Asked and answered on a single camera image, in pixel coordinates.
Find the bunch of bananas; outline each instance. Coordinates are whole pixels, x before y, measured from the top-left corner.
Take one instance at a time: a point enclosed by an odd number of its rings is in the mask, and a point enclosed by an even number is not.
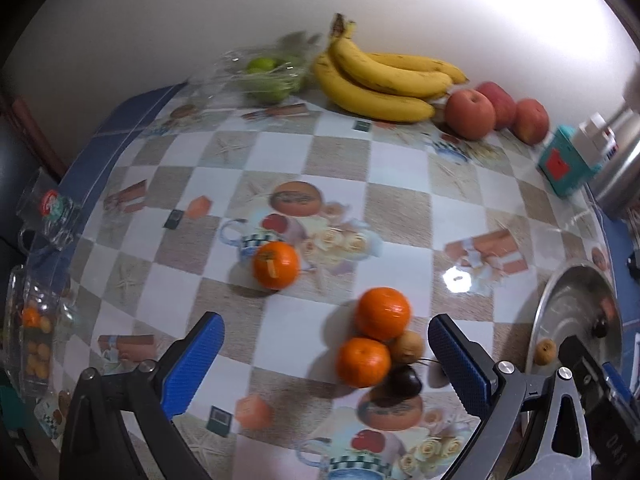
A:
[[[422,56],[366,54],[351,39],[354,22],[336,14],[328,49],[314,65],[322,91],[345,110],[383,121],[415,123],[434,108],[424,99],[447,93],[466,76],[451,63]]]

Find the glass mug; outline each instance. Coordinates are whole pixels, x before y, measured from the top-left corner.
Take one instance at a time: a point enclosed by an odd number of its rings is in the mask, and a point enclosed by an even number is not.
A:
[[[18,234],[20,250],[27,254],[24,234],[34,231],[57,250],[63,249],[73,238],[80,215],[80,206],[58,192],[58,184],[40,168],[24,188],[16,214],[23,220]]]

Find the blue gripper pad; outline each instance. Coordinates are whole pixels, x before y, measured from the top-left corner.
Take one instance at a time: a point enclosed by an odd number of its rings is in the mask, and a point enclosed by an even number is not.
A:
[[[480,419],[485,418],[491,406],[491,384],[462,346],[474,343],[460,332],[446,314],[438,314],[431,319],[427,336],[431,350],[442,365],[466,412]]]
[[[186,348],[164,378],[160,395],[160,405],[169,420],[187,411],[224,340],[225,323],[222,317],[207,312],[187,337],[180,341],[186,344]]]
[[[610,385],[615,389],[622,397],[627,404],[630,404],[633,399],[633,394],[631,390],[626,386],[625,381],[623,381],[622,377],[618,371],[614,368],[614,366],[606,362],[602,365],[602,371],[609,377]]]

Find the metal kettle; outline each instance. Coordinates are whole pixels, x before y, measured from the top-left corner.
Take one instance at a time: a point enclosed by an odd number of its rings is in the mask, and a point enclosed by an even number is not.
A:
[[[640,196],[640,115],[630,114],[614,131],[618,151],[589,182],[595,201],[612,219]]]

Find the tangerine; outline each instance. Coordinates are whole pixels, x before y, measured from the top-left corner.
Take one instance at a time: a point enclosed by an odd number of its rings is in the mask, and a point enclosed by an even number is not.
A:
[[[378,286],[365,292],[356,308],[356,326],[366,336],[386,341],[401,335],[411,319],[411,306],[394,288]]]
[[[353,337],[338,351],[336,373],[352,388],[366,388],[381,382],[391,368],[388,348],[379,341]]]
[[[281,290],[296,281],[300,259],[296,250],[285,242],[264,244],[254,256],[254,277],[273,290]]]
[[[27,328],[35,328],[40,325],[40,314],[32,306],[22,311],[22,324]]]

